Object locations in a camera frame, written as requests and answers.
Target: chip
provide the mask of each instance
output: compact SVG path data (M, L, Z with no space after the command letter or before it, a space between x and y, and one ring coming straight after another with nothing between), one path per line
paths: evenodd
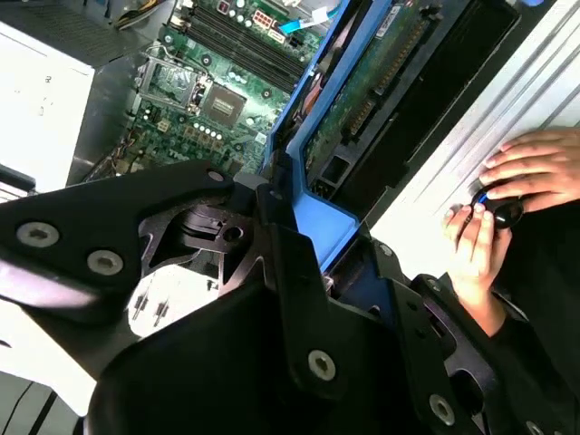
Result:
M219 2L219 4L217 5L217 9L219 12L221 12L223 15L227 14L227 11L229 10L229 3L228 2Z
M203 105L203 114L215 122L233 127L245 105L244 97L214 83Z

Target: blue cable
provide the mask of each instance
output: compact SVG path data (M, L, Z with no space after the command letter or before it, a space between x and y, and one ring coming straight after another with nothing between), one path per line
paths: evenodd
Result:
M328 16L329 20L332 20L337 14L338 12L341 10L341 6L342 6L342 2L336 6L332 11L330 11L329 13L326 14L326 16ZM300 30L303 29L303 23L307 23L306 20L294 20L294 21L290 21L288 23L284 23L280 26L280 30L282 32L284 32L285 34L291 34L292 32L295 32L296 30Z

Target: silver screw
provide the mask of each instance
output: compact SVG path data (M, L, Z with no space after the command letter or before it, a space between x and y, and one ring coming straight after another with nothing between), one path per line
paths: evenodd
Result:
M213 179L215 181L223 181L224 180L224 176L221 175L219 172L215 172L214 170L209 170L208 175L211 179Z
M392 256L391 249L386 245L381 245L381 251L384 252L386 256Z
M336 366L330 355L324 351L313 350L308 354L308 367L317 378L331 381L336 376Z
M544 432L533 421L526 421L526 426L532 435L544 435Z
M432 394L429 397L429 405L437 418L447 426L453 426L455 424L455 413L448 402L441 396Z
M87 257L87 266L95 274L113 276L123 269L123 259L112 251L100 249Z
M29 247L51 247L61 235L58 229L45 222L28 222L16 230L16 237Z
M435 281L434 279L428 279L427 282L431 285L431 287L433 288L433 290L435 290L436 292L440 292L441 288L439 287L439 284L437 284L437 281Z

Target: motherboard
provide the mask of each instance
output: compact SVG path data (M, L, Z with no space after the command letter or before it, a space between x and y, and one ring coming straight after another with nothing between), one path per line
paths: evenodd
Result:
M230 30L239 27L236 44L245 44L250 37L259 41L260 50L256 52L255 46L251 50L254 57L244 57L241 49L224 50L223 41L232 44L233 40L221 33L219 21L207 20L213 34L205 32L203 37L196 37L190 24L164 26L159 43L147 50L148 60L140 68L133 121L107 159L113 172L105 170L93 178L191 159L210 160L231 175L257 173L264 161L267 134L290 99L288 88L294 83L289 80L304 73L320 43L319 35L306 32L274 38L276 20L283 20L284 15L273 5L257 0L247 4L199 0L195 5L199 15L219 15ZM184 23L180 17L186 15L176 11L172 23ZM276 68L295 76L281 76L267 62L259 62L256 53L274 59Z

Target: circuit board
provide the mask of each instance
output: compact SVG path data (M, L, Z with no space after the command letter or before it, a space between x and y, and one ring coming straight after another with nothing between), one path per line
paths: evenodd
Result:
M204 71L166 62L162 50L151 56L153 71L147 88L141 88L143 100L118 172L203 159L231 175L257 173L266 135L290 96L186 35L165 32L168 53L199 63ZM203 92L192 94L201 84Z
M315 55L322 37L314 32L298 30L284 34L278 26L290 21L290 11L273 0L198 0L198 4L218 11L239 27L266 44L282 50L304 67Z
M388 91L397 72L429 26L429 21L421 14L422 3L399 3L387 14L351 78L336 97L316 134L304 147L307 174L310 171L314 175L319 173L337 144L346 144L358 134ZM316 193L325 198L328 194L324 191Z

